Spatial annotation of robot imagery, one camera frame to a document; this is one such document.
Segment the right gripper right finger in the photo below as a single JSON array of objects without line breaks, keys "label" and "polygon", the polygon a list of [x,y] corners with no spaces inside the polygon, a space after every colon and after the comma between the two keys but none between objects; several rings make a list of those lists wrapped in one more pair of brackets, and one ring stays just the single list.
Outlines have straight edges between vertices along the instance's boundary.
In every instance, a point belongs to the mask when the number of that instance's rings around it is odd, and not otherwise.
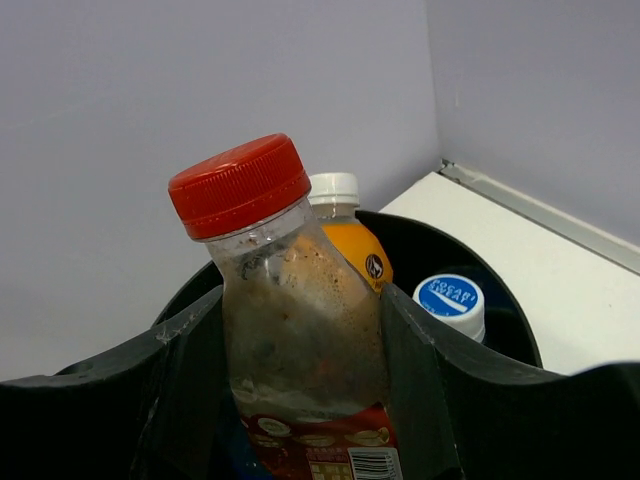
[{"label": "right gripper right finger", "polygon": [[639,367],[564,376],[516,361],[382,294],[389,415],[407,479],[635,479]]}]

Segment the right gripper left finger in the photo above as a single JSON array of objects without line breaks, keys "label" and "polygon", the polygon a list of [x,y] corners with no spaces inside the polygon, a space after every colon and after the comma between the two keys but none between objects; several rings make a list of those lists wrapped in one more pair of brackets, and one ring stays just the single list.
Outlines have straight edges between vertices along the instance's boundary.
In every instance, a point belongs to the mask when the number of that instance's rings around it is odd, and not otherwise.
[{"label": "right gripper left finger", "polygon": [[2,478],[206,478],[226,385],[221,294],[56,375],[2,382]]}]

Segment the blue label clear bottle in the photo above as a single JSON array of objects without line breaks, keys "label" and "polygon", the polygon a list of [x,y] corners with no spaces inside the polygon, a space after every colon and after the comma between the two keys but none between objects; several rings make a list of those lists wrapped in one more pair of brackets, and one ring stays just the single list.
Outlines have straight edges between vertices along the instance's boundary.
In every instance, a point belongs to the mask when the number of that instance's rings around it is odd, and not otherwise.
[{"label": "blue label clear bottle", "polygon": [[416,286],[412,298],[434,318],[484,342],[485,295],[473,280],[452,273],[433,275]]}]

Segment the red cap bottle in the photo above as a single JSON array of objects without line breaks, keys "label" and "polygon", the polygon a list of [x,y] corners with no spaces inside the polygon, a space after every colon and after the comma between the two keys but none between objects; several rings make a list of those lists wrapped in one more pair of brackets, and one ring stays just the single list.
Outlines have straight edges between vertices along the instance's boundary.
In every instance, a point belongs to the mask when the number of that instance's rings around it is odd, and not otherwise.
[{"label": "red cap bottle", "polygon": [[381,300],[327,237],[310,189],[282,133],[168,184],[223,279],[228,382],[257,460],[274,479],[399,479]]}]

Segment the orange juice bottle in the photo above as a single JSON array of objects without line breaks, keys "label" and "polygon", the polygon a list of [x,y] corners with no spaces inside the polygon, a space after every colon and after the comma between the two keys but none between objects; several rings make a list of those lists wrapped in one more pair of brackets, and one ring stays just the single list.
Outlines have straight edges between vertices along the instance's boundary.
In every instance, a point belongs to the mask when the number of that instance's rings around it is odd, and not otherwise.
[{"label": "orange juice bottle", "polygon": [[309,202],[338,251],[380,294],[393,281],[393,269],[378,238],[356,218],[359,185],[352,173],[310,176]]}]

